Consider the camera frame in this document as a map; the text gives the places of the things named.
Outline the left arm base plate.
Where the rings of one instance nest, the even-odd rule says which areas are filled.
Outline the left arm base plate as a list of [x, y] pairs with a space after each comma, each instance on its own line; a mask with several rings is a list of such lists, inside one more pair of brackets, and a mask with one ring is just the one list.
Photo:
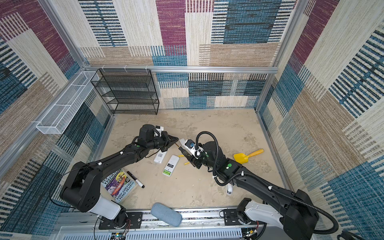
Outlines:
[[109, 220], [102, 217], [98, 226], [99, 230], [127, 230], [139, 229], [142, 224], [143, 212], [125, 212], [115, 219]]

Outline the white remote control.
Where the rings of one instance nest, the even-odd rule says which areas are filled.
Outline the white remote control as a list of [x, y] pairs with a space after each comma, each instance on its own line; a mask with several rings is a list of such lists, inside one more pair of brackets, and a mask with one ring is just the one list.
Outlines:
[[161, 164], [166, 156], [167, 152], [158, 152], [154, 158], [154, 162], [157, 164]]

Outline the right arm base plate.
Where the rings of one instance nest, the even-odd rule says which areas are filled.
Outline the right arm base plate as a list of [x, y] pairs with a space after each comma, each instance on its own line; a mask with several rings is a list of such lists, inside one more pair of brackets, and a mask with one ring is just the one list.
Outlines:
[[260, 227], [265, 224], [260, 221], [251, 221], [250, 223], [245, 224], [239, 219], [235, 209], [223, 209], [219, 212], [219, 216], [224, 220], [225, 226]]

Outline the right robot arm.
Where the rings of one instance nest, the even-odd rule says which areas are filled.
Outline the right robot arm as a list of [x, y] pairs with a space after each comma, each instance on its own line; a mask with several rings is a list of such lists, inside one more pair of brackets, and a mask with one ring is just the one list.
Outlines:
[[337, 220], [326, 211], [313, 205], [304, 191], [278, 187], [249, 171], [242, 164], [227, 158], [216, 137], [203, 131], [212, 141], [205, 144], [198, 140], [181, 141], [182, 149], [189, 155], [188, 161], [197, 169], [206, 166], [212, 170], [213, 179], [219, 186], [233, 185], [244, 189], [265, 201], [279, 214], [277, 226], [293, 240], [309, 240], [313, 234], [330, 235], [338, 231]]

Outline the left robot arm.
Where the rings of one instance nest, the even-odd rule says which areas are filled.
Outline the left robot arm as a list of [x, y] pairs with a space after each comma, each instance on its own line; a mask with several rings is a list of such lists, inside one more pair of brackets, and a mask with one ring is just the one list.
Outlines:
[[139, 135], [119, 152], [91, 163], [78, 162], [68, 173], [60, 198], [80, 212], [90, 212], [122, 226], [127, 221], [121, 205], [101, 196], [102, 181], [144, 159], [151, 150], [167, 151], [179, 139], [154, 125], [143, 125]]

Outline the red remote control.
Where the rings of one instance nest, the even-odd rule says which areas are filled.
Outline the red remote control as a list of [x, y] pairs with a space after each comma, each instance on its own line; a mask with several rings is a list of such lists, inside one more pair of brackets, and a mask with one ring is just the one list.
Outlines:
[[178, 164], [179, 160], [180, 160], [180, 158], [179, 158], [178, 156], [176, 156], [176, 155], [172, 155], [172, 156], [170, 157], [168, 163], [166, 164], [164, 170], [169, 171], [169, 172], [171, 173], [171, 175], [172, 175], [172, 173], [174, 172], [174, 170], [175, 170], [175, 168], [176, 168], [176, 165]]

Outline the black yellow screwdriver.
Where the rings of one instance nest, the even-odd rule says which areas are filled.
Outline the black yellow screwdriver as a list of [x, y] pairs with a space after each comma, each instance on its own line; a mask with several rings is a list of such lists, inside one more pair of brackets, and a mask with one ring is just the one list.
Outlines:
[[192, 155], [187, 151], [185, 150], [183, 147], [179, 146], [178, 144], [176, 144], [178, 146], [178, 149], [179, 151], [182, 153], [182, 155], [188, 160], [190, 161], [192, 159]]

